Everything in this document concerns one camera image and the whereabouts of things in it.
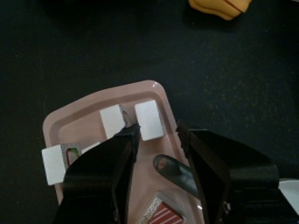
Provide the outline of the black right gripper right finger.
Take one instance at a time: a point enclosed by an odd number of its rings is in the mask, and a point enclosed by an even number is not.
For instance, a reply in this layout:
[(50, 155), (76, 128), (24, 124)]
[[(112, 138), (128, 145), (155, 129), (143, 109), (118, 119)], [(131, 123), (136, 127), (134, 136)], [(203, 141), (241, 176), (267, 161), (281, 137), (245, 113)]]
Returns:
[(180, 123), (207, 224), (281, 224), (278, 169), (259, 151)]

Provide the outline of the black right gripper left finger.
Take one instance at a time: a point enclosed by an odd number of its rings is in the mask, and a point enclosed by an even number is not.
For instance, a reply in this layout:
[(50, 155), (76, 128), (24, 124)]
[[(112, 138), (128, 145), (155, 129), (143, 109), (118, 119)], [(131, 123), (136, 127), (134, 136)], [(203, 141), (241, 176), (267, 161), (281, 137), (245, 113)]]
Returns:
[(71, 164), (52, 224), (127, 224), (139, 140), (132, 124)]

